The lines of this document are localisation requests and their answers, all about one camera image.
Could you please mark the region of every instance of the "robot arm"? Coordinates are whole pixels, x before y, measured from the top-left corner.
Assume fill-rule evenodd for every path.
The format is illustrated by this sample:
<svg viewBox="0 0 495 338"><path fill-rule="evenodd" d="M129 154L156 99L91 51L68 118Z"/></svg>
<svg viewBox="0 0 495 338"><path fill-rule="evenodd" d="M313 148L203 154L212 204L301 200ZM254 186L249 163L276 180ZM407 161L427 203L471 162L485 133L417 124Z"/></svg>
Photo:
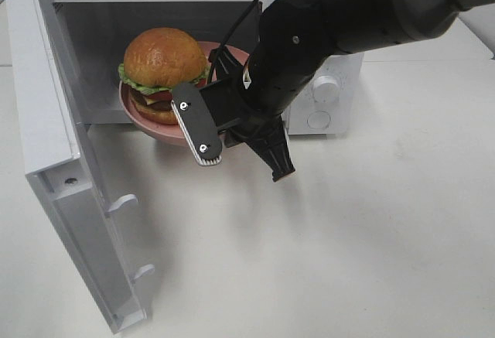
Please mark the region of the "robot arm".
<svg viewBox="0 0 495 338"><path fill-rule="evenodd" d="M186 85L174 90L174 105L189 105L174 106L179 124L201 165L220 161L217 135L225 133L227 147L248 144L277 181L295 171L280 115L327 57L436 38L459 12L491 2L276 0L261 15L260 41L246 64L225 51L217 82L200 94Z"/></svg>

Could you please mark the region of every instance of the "hamburger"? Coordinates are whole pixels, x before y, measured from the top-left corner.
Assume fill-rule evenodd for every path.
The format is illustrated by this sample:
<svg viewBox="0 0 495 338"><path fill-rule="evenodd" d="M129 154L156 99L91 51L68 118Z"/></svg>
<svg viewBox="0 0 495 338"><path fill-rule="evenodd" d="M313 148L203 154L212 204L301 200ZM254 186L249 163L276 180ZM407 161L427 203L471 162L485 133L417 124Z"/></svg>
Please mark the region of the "hamburger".
<svg viewBox="0 0 495 338"><path fill-rule="evenodd" d="M118 67L138 113L160 124L177 124L170 101L182 82L202 87L210 68L199 43L179 29L159 27L137 36Z"/></svg>

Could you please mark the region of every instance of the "burger patty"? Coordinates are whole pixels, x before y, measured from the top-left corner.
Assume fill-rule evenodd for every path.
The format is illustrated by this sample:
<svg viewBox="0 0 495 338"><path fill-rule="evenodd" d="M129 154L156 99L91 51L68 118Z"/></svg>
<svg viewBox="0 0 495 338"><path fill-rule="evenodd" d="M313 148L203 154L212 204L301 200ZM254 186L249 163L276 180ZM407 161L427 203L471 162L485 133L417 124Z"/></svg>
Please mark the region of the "burger patty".
<svg viewBox="0 0 495 338"><path fill-rule="evenodd" d="M170 101L158 101L155 102L154 104L147 104L145 101L145 98L142 96L141 92L139 90L134 89L128 84L122 84L122 86L126 86L130 91L132 97L141 105L145 106L146 108L151 108L155 111L171 111L172 110L172 105L170 104Z"/></svg>

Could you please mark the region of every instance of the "white table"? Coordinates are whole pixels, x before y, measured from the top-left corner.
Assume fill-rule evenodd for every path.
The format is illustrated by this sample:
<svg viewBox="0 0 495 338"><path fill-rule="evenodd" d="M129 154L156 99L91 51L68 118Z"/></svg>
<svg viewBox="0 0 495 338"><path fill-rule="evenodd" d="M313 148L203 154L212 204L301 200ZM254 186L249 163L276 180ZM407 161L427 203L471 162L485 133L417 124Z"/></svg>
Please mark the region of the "white table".
<svg viewBox="0 0 495 338"><path fill-rule="evenodd" d="M292 138L277 184L245 146L202 169L132 126L92 128L157 265L154 316L122 336L493 336L495 63L478 45L366 62L349 132ZM0 80L0 336L111 336L22 177L10 68Z"/></svg>

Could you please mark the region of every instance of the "pink plate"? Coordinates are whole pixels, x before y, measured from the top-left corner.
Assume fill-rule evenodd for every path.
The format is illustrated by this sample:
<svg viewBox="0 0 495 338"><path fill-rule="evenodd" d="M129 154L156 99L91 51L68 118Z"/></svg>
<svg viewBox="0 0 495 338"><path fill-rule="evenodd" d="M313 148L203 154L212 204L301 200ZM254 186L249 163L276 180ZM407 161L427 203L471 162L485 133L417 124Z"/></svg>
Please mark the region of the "pink plate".
<svg viewBox="0 0 495 338"><path fill-rule="evenodd" d="M204 55L208 57L210 51L219 46L219 43L214 42L198 42ZM245 63L249 55L243 50L234 48L233 46L227 46L230 52L237 58L240 63ZM166 125L159 124L154 121L143 118L136 110L134 104L131 101L131 94L125 89L122 89L122 82L119 84L119 94L122 107L125 113L130 117L132 122L141 129L147 135L158 139L159 141L169 143L171 145L187 146L187 142L184 138L183 131L178 125Z"/></svg>

